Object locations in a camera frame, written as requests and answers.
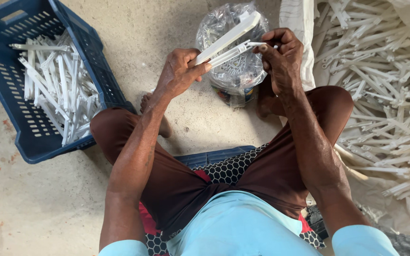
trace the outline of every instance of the person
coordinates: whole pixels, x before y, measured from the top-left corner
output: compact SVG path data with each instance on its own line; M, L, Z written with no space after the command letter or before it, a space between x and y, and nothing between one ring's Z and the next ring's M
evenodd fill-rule
M109 108L91 120L91 132L113 165L105 198L100 256L147 256L139 201L167 239L172 256L320 255L299 237L308 192L317 202L336 255L397 255L383 232L353 204L344 168L333 151L353 108L349 93L326 86L304 92L303 45L286 28L262 37L269 76L261 88L260 116L288 124L248 166L235 186L207 184L157 142L171 129L163 114L211 65L188 67L200 52L175 49L142 115Z

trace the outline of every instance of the hand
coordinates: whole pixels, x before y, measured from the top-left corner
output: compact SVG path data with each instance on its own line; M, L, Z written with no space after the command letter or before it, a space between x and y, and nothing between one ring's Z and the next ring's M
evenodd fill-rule
M276 95L302 86L300 65L303 44L288 28L266 32L262 40L267 44L256 47L253 53L262 54L264 70L271 75L271 87Z
M184 93L194 80L202 81L201 75L211 69L211 64L202 63L188 68L188 62L200 54L198 49L175 49L169 53L156 87L156 92L171 99Z

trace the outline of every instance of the hexagon pattern fabric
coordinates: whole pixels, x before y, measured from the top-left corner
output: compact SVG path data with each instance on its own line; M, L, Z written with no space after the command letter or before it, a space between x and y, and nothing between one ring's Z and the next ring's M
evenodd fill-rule
M226 159L219 163L192 170L194 171L201 169L205 171L205 173L210 177L212 183L226 183L235 185L242 177L249 164L267 145L268 143L260 146L259 148L255 148L244 154ZM314 231L301 233L300 237L316 249L325 247L322 239ZM161 239L161 235L159 233L156 235L146 234L146 238L148 254L150 256L163 255L167 253L167 245L165 241Z

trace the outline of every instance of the shirt sleeve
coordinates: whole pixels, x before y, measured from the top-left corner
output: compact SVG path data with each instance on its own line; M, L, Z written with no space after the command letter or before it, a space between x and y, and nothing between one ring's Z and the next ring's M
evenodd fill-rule
M333 235L332 246L336 256L399 256L382 231L366 225L340 228Z
M148 256L148 249L140 241L122 240L104 247L98 256Z

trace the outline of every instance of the light blue shirt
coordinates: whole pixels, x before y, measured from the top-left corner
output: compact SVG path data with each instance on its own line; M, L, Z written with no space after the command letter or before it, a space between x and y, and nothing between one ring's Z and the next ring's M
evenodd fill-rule
M212 197L167 249L172 256L321 255L299 237L302 223L278 212L253 194L226 191ZM332 239L335 255L398 255L389 238L366 225L339 229ZM123 240L99 256L148 256L145 245Z

